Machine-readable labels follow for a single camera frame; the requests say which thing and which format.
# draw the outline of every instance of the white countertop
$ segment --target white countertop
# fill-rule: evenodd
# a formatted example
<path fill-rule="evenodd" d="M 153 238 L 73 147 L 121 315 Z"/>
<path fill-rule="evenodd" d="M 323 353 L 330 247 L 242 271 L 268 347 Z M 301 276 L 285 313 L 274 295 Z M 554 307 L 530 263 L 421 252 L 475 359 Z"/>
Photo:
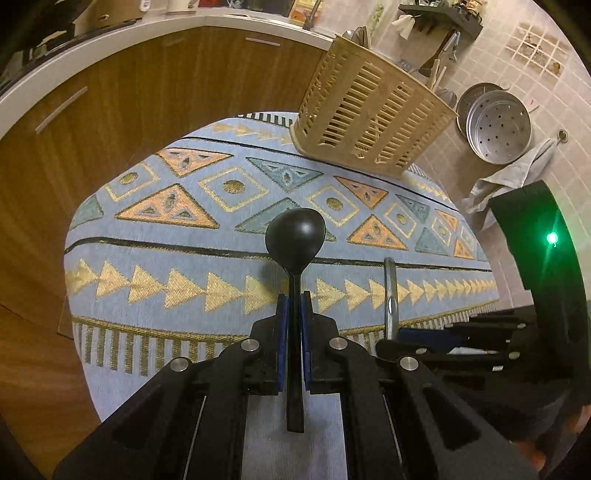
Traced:
<path fill-rule="evenodd" d="M 275 35 L 328 50 L 325 35 L 291 25 L 284 17 L 230 8 L 198 8 L 188 15 L 147 15 L 136 24 L 91 38 L 47 60 L 0 98 L 0 138 L 45 95 L 93 63 L 130 46 L 196 27 L 226 27 Z"/>

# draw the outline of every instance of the plastic dish rack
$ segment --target plastic dish rack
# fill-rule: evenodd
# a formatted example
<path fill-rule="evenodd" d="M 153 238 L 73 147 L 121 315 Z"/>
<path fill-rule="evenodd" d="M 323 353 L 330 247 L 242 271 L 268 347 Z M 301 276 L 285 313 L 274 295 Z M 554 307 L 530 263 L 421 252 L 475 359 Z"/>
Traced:
<path fill-rule="evenodd" d="M 316 67 L 290 131 L 307 157 L 400 178 L 455 119 L 418 80 L 337 36 Z"/>

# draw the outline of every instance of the orange triangle pattern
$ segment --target orange triangle pattern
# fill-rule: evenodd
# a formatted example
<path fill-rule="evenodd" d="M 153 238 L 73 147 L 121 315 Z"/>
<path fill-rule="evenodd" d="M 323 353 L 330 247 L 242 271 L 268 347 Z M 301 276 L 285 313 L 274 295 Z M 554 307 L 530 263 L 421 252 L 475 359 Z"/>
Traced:
<path fill-rule="evenodd" d="M 158 156 L 162 158 L 177 177 L 183 178 L 200 168 L 224 160 L 232 155 L 194 150 L 192 148 L 165 148 L 158 152 Z"/>
<path fill-rule="evenodd" d="M 406 245 L 394 235 L 393 231 L 371 215 L 355 230 L 347 239 L 351 244 L 368 245 L 370 247 L 395 248 L 396 250 L 408 250 Z"/>
<path fill-rule="evenodd" d="M 178 183 L 119 212 L 115 218 L 136 222 L 218 228 L 217 223 Z"/>
<path fill-rule="evenodd" d="M 462 242 L 459 238 L 456 238 L 456 247 L 453 251 L 453 256 L 458 258 L 466 258 L 467 260 L 474 260 L 474 256 L 466 248 L 464 242 Z"/>
<path fill-rule="evenodd" d="M 386 190 L 372 187 L 365 183 L 344 179 L 343 177 L 335 178 L 371 209 L 373 209 L 388 194 Z"/>
<path fill-rule="evenodd" d="M 451 228 L 452 231 L 455 232 L 457 230 L 457 218 L 456 217 L 454 217 L 453 215 L 450 215 L 449 213 L 442 212 L 441 210 L 438 210 L 437 213 L 449 225 L 449 228 Z"/>

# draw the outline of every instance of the blue tablecloth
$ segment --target blue tablecloth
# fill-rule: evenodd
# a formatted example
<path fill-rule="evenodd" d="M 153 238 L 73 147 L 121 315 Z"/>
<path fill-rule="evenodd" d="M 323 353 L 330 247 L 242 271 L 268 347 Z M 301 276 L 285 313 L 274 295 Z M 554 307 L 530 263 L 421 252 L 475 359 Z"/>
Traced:
<path fill-rule="evenodd" d="M 201 128 L 76 212 L 66 281 L 101 419 L 173 357 L 212 358 L 274 313 L 287 278 L 264 233 L 286 209 L 311 207 L 325 218 L 325 243 L 303 287 L 315 311 L 372 352 L 384 335 L 386 257 L 398 265 L 404 325 L 443 328 L 498 299 L 474 234 L 419 168 L 396 180 L 310 160 L 291 143 L 294 119 L 253 113 Z M 307 434 L 298 436 L 284 431 L 280 398 L 250 400 L 243 478 L 346 477 L 338 398 L 306 403 Z M 310 465 L 299 455 L 311 455 Z"/>

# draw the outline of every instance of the black ladle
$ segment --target black ladle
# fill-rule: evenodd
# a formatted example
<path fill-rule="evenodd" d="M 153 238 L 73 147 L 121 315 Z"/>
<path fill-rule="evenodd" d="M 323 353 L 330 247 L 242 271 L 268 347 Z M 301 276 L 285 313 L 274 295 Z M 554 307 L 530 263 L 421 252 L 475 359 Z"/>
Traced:
<path fill-rule="evenodd" d="M 309 208 L 287 210 L 267 227 L 267 251 L 290 279 L 287 362 L 287 430 L 304 433 L 301 387 L 300 280 L 301 273 L 320 251 L 326 235 L 322 215 Z"/>

